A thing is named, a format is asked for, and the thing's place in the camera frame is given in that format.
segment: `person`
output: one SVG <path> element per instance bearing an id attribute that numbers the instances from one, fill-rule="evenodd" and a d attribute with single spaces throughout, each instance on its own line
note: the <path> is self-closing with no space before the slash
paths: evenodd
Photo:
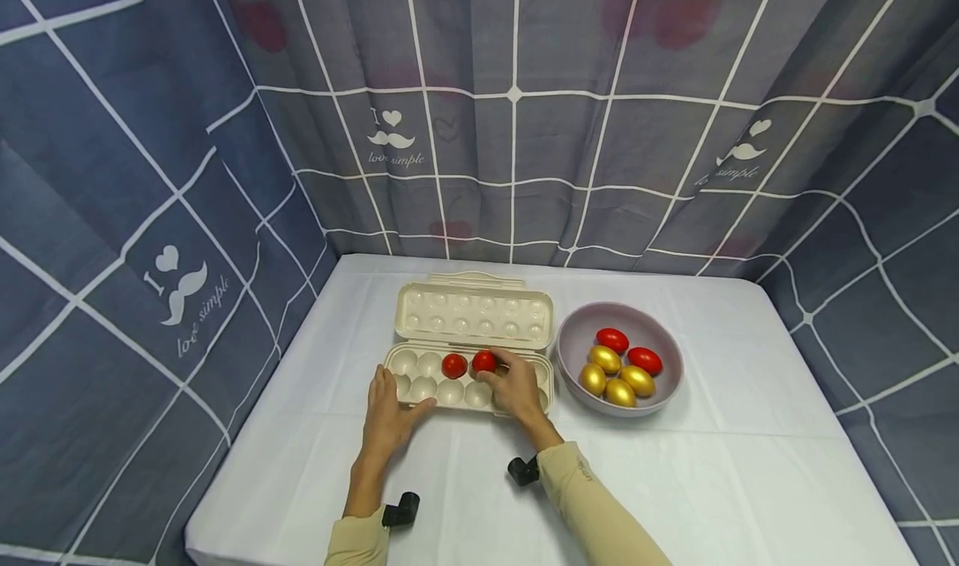
<path id="1" fill-rule="evenodd" d="M 656 543 L 635 518 L 599 482 L 573 441 L 565 441 L 539 403 L 534 368 L 517 355 L 491 348 L 509 366 L 505 376 L 479 372 L 493 389 L 496 403 L 509 413 L 534 446 L 540 479 L 593 566 L 669 566 Z M 412 430 L 436 405 L 430 398 L 403 410 L 396 380 L 378 365 L 367 395 L 360 454 L 350 471 L 341 520 L 333 524 L 325 566 L 386 564 L 390 531 L 380 523 L 386 464 L 410 439 Z"/>

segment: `red egg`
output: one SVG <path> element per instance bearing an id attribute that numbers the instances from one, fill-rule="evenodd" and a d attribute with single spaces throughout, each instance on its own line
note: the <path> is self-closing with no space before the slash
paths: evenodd
<path id="1" fill-rule="evenodd" d="M 446 375 L 448 379 L 458 379 L 466 375 L 466 358 L 463 358 L 460 354 L 447 354 L 443 358 L 442 370 L 443 375 Z"/>
<path id="2" fill-rule="evenodd" d="M 618 354 L 629 350 L 629 339 L 626 339 L 622 331 L 614 328 L 599 329 L 597 344 L 605 345 Z"/>
<path id="3" fill-rule="evenodd" d="M 489 350 L 480 350 L 477 352 L 476 356 L 473 356 L 474 372 L 480 372 L 481 370 L 496 372 L 497 365 L 498 363 L 496 356 L 493 356 L 493 352 Z"/>
<path id="4" fill-rule="evenodd" d="M 663 361 L 658 357 L 656 352 L 650 350 L 648 347 L 634 347 L 626 354 L 626 357 L 629 358 L 631 365 L 636 365 L 646 372 L 649 372 L 651 376 L 656 376 L 658 373 L 663 372 Z"/>

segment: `white tablecloth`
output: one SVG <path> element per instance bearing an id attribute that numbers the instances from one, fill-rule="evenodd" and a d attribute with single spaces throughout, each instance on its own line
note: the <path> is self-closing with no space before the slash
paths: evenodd
<path id="1" fill-rule="evenodd" d="M 581 407 L 559 381 L 553 417 L 676 566 L 907 566 L 915 559 L 763 290 L 644 276 L 425 258 L 347 256 L 336 266 L 187 527 L 201 566 L 316 566 L 360 448 L 366 387 L 396 343 L 399 288 L 433 271 L 522 277 L 555 319 L 598 300 L 656 316 L 687 365 L 645 420 Z M 391 565 L 582 564 L 509 420 L 436 410 L 396 460 L 385 501 L 421 497 Z"/>

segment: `bowl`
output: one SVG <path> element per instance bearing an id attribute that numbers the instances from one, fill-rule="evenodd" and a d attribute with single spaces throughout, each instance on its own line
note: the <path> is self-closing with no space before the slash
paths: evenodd
<path id="1" fill-rule="evenodd" d="M 589 348 L 597 345 L 595 334 L 605 327 L 619 329 L 629 338 L 629 347 L 648 347 L 663 360 L 663 371 L 654 377 L 656 394 L 637 397 L 636 408 L 624 408 L 590 394 L 579 383 L 579 372 L 588 362 Z M 651 415 L 663 408 L 683 383 L 683 354 L 668 331 L 651 315 L 614 301 L 580 306 L 566 316 L 556 335 L 560 374 L 576 399 L 597 412 L 621 419 Z"/>

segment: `black clamp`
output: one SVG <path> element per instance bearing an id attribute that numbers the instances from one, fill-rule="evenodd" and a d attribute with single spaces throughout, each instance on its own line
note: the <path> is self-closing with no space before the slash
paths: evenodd
<path id="1" fill-rule="evenodd" d="M 522 458 L 513 458 L 509 466 L 506 466 L 506 472 L 509 472 L 510 478 L 517 486 L 524 488 L 539 480 L 539 463 L 535 456 L 528 463 L 525 463 Z"/>
<path id="2" fill-rule="evenodd" d="M 416 512 L 419 510 L 419 496 L 412 491 L 406 491 L 400 497 L 399 505 L 386 505 L 383 510 L 384 527 L 405 527 L 416 521 Z"/>

